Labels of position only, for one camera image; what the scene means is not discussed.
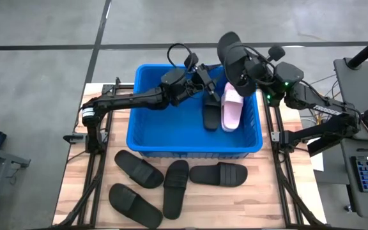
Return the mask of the blue plastic bin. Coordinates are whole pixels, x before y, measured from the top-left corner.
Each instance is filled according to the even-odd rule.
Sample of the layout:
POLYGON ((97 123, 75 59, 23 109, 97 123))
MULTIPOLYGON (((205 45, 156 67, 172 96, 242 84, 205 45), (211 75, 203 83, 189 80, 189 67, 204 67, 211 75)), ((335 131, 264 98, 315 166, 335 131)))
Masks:
POLYGON ((203 125, 203 94, 161 111, 130 111, 126 145, 144 157, 245 158, 263 146, 256 95, 244 99, 239 127, 233 132, 203 125))

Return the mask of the black aluminium frame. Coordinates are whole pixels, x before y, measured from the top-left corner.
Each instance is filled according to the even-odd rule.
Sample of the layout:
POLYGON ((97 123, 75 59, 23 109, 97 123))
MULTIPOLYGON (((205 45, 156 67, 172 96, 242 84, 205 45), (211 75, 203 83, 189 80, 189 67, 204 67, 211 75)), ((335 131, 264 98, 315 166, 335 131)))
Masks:
POLYGON ((112 112, 109 112, 105 118, 105 126, 98 125, 98 131, 100 133, 96 135, 99 138, 98 142, 101 145, 101 149, 94 153, 85 151, 89 159, 82 195, 69 214, 61 222, 51 226, 52 230, 89 229, 95 226, 98 199, 102 186, 105 158, 107 156, 111 131, 112 112), (85 223, 86 208, 90 197, 93 197, 90 220, 88 223, 85 223))
POLYGON ((279 188, 280 205, 284 216, 286 229, 314 229, 315 226, 325 227, 325 224, 318 220, 315 215, 306 207, 303 200, 297 193, 295 177, 289 153, 281 153, 279 145, 272 139, 274 131, 271 110, 267 102, 267 98, 263 95, 264 113, 268 126, 268 138, 270 140, 272 155, 274 161, 275 175, 279 188), (288 195, 291 198, 293 211, 296 217, 296 223, 292 222, 291 214, 288 206, 288 195))

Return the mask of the small black bracket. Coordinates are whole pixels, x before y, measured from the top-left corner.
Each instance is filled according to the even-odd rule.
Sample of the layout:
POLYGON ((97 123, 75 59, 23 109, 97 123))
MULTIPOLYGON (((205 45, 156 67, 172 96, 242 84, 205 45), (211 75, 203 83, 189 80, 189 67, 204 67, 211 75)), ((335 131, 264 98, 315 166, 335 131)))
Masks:
POLYGON ((63 139, 69 144, 78 144, 85 142, 86 134, 72 133, 70 135, 64 135, 63 139))

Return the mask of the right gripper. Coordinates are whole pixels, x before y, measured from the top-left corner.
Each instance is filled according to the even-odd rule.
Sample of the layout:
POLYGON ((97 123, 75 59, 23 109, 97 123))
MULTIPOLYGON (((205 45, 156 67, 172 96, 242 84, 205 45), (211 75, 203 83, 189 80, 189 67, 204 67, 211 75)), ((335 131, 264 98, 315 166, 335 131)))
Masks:
POLYGON ((244 62, 245 68, 240 68, 236 71, 238 82, 247 82, 247 76, 249 76, 256 83, 268 86, 270 81, 266 80, 266 67, 256 57, 248 57, 244 62))

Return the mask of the dark grey desk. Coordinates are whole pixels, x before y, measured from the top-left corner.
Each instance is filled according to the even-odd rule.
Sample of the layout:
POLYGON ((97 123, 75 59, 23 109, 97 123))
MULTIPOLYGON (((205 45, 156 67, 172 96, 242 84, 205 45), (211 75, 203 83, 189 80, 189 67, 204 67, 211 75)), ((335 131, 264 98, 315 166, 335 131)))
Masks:
POLYGON ((333 65, 342 99, 360 112, 368 110, 368 61, 363 62, 358 70, 348 68, 343 59, 336 59, 333 65))
POLYGON ((349 199, 351 209, 359 216, 368 218, 368 192, 361 192, 354 174, 351 157, 368 157, 368 141, 343 139, 341 141, 342 155, 349 180, 349 199))

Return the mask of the pink slide sandal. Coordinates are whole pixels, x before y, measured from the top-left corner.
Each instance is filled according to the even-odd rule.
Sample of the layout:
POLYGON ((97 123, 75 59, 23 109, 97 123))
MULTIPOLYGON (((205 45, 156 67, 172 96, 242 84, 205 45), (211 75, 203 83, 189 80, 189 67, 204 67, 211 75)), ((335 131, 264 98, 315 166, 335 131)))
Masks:
POLYGON ((221 96, 221 126, 225 132, 233 132, 238 128, 242 108, 243 97, 227 82, 221 96))

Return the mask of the black slide sandal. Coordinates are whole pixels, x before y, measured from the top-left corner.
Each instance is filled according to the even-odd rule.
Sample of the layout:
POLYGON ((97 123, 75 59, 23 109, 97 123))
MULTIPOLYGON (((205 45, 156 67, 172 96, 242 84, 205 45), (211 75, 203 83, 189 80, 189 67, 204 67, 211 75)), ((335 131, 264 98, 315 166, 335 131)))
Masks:
POLYGON ((218 41, 218 58, 224 68, 227 81, 232 84, 238 94, 248 97, 256 91, 256 83, 247 76, 247 82, 238 82, 236 71, 244 67, 246 58, 249 58, 240 37, 233 31, 224 34, 218 41))
POLYGON ((158 208, 124 184, 113 184, 109 202, 116 211, 149 229, 156 229, 163 220, 158 208))
POLYGON ((203 125, 207 131, 216 131, 220 125, 220 102, 210 95, 203 97, 203 125))
POLYGON ((189 164, 185 160, 177 160, 167 169, 163 184, 164 203, 162 210, 167 219, 175 220, 181 215, 189 170, 189 164))
POLYGON ((157 188, 164 182, 164 175, 147 161, 121 150, 116 153, 114 161, 131 180, 144 188, 157 188))
POLYGON ((190 170, 191 182, 220 187, 238 187, 246 181, 247 176, 245 166, 225 162, 194 166, 190 170))

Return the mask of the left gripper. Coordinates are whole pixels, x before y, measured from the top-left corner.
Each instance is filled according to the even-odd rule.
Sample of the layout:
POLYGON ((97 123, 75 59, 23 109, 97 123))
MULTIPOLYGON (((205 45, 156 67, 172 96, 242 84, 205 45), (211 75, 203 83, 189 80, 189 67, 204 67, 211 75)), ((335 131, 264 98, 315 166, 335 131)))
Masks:
POLYGON ((202 84, 205 88, 204 102, 205 103, 215 103, 220 101, 220 96, 216 90, 216 83, 210 77, 208 73, 208 67, 201 64, 195 68, 194 72, 194 82, 196 84, 202 84))

